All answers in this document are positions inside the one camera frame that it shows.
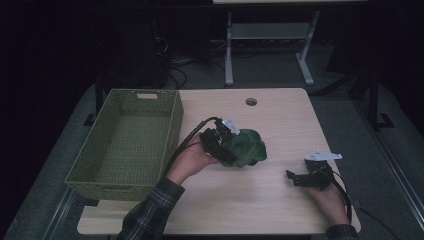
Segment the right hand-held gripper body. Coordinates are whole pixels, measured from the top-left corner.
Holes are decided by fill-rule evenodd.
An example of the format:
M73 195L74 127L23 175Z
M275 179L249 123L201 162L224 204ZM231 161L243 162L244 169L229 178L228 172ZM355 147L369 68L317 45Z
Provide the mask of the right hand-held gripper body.
M317 187L325 190L334 182L333 169L329 165L329 160L340 160L342 155L329 151L317 149L314 153L306 155L304 162L308 173L299 177L300 187Z

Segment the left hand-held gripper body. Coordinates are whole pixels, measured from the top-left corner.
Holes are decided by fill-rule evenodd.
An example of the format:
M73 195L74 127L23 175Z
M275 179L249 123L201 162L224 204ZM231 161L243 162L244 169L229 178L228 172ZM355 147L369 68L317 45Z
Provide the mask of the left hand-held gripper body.
M215 121L215 128L207 128L200 134L200 139L204 151L223 163L233 163L236 156L225 148L225 144L230 142L240 131L228 119L218 119Z

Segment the green fluffy sock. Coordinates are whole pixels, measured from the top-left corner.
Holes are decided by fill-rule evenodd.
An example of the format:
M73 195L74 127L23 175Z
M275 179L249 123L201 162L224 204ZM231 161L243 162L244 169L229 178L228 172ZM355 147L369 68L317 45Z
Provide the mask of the green fluffy sock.
M254 166L267 159L266 145L260 134L253 129L241 129L239 134L234 134L224 144L224 148L235 157L232 161L222 161L225 167Z

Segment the green woven basket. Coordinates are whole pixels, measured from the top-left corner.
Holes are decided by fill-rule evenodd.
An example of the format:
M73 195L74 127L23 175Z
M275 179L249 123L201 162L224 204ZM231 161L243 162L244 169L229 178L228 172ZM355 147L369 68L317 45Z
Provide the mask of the green woven basket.
M111 90L65 183L90 199L145 199L178 147L183 115L176 90Z

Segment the person's left hand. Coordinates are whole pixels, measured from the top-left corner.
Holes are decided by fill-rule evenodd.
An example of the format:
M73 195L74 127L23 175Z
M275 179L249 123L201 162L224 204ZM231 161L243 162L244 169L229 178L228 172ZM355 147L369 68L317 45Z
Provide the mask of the person's left hand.
M175 184L181 185L186 179L199 173L206 166L217 163L217 159L204 152L200 135L197 134L177 156L166 177Z

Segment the person's right hand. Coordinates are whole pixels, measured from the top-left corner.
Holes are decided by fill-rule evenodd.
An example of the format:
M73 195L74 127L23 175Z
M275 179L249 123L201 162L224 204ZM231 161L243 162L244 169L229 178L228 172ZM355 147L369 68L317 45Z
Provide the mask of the person's right hand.
M350 224L344 198L334 184L324 190L307 187L304 191L316 201L331 225Z

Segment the black metal stand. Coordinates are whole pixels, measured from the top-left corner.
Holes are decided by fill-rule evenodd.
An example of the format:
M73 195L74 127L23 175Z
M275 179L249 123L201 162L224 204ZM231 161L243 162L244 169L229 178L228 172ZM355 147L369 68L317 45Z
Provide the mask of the black metal stand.
M375 131L381 128L393 128L394 124L386 113L378 111L379 78L375 71L369 72L368 120Z

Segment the grey metal desk frame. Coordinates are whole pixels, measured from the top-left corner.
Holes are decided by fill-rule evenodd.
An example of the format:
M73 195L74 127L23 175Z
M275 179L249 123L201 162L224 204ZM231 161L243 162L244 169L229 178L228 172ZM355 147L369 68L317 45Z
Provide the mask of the grey metal desk frame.
M235 23L232 21L232 13L228 13L224 57L225 85L232 86L234 84L233 40L303 40L303 48L295 54L295 57L306 85L312 86L314 80L306 63L306 57L319 16L320 12L315 11L309 22L301 23Z

